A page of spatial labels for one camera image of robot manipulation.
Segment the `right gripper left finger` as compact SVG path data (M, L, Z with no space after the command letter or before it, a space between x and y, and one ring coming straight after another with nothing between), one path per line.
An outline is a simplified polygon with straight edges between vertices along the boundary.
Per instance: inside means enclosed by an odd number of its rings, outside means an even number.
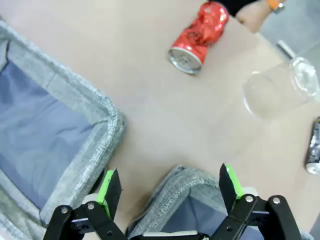
M121 192L118 170L108 170L96 200L75 209L69 205L56 207L43 238L82 240L85 234L96 233L100 240L125 240L126 235L114 222Z

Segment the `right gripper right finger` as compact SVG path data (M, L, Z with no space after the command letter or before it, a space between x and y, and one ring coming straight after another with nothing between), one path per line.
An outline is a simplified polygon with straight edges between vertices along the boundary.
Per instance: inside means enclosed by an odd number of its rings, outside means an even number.
M234 170L222 164L219 188L228 215L212 234L212 240L239 240L247 227L257 227L265 240L300 240L301 233L286 198L268 200L245 193Z

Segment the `person's left hand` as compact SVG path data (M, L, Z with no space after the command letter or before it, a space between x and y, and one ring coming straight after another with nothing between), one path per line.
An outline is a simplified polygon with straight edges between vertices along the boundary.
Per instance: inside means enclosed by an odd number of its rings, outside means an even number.
M242 7L235 18L252 33L256 33L272 12L272 8L265 0L257 0Z

